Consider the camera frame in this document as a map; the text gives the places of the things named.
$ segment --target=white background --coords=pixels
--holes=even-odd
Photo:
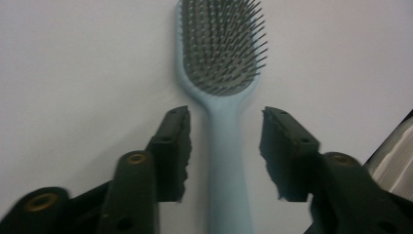
[[[0,2],[0,215],[24,194],[72,196],[144,149],[164,114],[189,105],[193,153],[182,204],[162,233],[205,233],[207,118],[177,86],[174,0]],[[255,233],[302,233],[308,204],[278,201],[259,155],[265,106],[364,162],[411,110],[413,2],[262,0],[270,51],[241,128]]]

